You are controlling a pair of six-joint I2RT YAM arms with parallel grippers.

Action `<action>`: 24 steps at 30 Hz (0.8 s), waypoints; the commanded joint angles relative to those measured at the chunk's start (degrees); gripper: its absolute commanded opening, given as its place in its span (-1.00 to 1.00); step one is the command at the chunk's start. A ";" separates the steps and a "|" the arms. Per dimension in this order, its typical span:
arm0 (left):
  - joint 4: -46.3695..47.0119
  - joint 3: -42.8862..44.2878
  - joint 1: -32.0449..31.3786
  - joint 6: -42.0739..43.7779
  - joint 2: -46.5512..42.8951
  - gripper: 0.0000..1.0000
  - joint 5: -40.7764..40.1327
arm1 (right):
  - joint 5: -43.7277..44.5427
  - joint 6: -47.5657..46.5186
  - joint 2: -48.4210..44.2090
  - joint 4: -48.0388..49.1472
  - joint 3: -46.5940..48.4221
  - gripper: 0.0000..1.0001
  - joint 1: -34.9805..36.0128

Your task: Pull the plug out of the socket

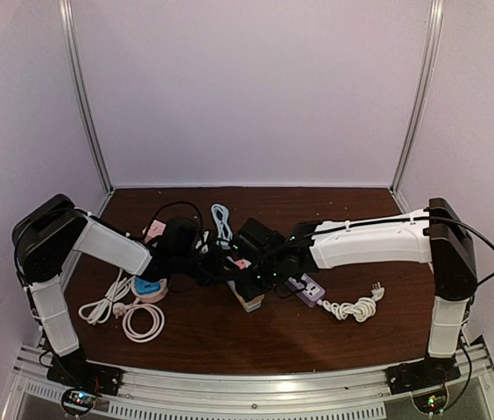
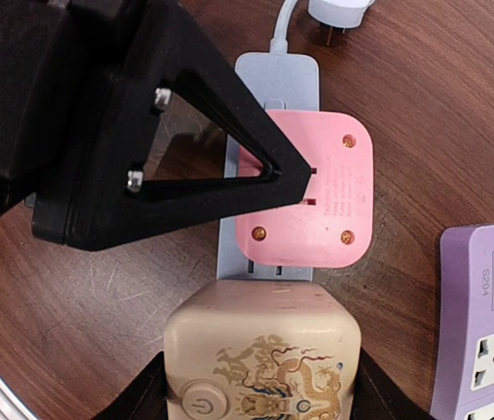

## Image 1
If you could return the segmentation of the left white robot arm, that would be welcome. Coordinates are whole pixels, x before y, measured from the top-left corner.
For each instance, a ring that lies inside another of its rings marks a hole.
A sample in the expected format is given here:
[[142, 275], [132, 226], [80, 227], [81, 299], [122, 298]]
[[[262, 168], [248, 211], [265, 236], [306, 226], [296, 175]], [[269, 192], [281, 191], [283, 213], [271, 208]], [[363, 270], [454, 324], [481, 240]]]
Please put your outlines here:
[[151, 239], [120, 231], [57, 194], [23, 218], [12, 230], [19, 282], [53, 352], [63, 357], [60, 376], [75, 389], [87, 387], [93, 371], [73, 355], [80, 342], [60, 285], [62, 267], [73, 252], [92, 256], [154, 283], [184, 274], [202, 283], [224, 281], [225, 259], [202, 228], [202, 220], [177, 216]]

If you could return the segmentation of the purple usb power strip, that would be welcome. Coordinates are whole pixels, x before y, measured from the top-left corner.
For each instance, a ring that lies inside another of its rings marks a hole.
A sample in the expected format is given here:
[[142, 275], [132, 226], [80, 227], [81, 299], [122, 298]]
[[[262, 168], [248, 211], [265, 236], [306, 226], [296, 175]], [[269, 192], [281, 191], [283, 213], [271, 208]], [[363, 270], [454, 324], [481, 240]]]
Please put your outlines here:
[[308, 274], [290, 277], [285, 286], [309, 308], [314, 308], [325, 296], [325, 289]]

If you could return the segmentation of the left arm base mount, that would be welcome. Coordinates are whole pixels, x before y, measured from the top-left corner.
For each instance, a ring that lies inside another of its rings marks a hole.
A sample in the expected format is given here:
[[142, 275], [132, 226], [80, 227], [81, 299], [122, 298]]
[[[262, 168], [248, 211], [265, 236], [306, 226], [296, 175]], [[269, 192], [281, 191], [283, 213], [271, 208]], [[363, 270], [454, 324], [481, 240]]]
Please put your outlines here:
[[51, 382], [99, 396], [117, 396], [122, 376], [121, 368], [89, 362], [78, 355], [54, 357], [46, 373]]

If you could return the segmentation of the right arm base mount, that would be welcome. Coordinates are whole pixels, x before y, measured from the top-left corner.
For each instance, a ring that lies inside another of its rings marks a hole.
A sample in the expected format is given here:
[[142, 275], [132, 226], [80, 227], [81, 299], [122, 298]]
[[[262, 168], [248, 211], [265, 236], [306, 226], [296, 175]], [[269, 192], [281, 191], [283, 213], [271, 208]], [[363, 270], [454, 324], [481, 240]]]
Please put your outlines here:
[[387, 368], [385, 374], [392, 395], [440, 386], [461, 377], [455, 357], [426, 357], [415, 362], [401, 363]]

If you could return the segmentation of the beige cube socket adapter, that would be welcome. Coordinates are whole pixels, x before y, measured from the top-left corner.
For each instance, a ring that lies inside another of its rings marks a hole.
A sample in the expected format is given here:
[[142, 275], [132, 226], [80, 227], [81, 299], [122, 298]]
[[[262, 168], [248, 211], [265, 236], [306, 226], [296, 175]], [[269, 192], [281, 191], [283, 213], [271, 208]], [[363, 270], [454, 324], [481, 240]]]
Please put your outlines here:
[[265, 299], [265, 294], [260, 294], [251, 300], [246, 300], [240, 295], [237, 296], [239, 303], [247, 313], [256, 311], [262, 306]]

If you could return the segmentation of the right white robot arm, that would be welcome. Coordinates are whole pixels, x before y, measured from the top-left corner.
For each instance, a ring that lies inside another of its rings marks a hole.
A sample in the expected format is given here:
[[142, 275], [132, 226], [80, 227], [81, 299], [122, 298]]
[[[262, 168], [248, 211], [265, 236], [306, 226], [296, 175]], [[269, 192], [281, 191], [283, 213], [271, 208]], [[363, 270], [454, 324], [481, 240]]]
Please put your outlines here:
[[434, 273], [434, 309], [428, 357], [416, 367], [421, 385], [435, 385], [449, 371], [461, 323], [478, 280], [474, 242], [449, 203], [434, 198], [424, 209], [356, 221], [309, 221], [288, 236], [253, 218], [232, 248], [249, 266], [234, 275], [236, 292], [252, 300], [291, 277], [359, 263], [424, 263]]

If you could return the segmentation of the light blue power strip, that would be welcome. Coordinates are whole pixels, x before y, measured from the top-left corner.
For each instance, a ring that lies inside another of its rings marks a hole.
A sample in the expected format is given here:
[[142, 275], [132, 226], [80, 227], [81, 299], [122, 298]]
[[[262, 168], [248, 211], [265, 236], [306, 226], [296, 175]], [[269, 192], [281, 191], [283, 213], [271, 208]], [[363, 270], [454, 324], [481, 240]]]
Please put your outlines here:
[[252, 271], [239, 275], [239, 288], [234, 280], [228, 280], [227, 285], [246, 312], [254, 312], [261, 307], [265, 289]]

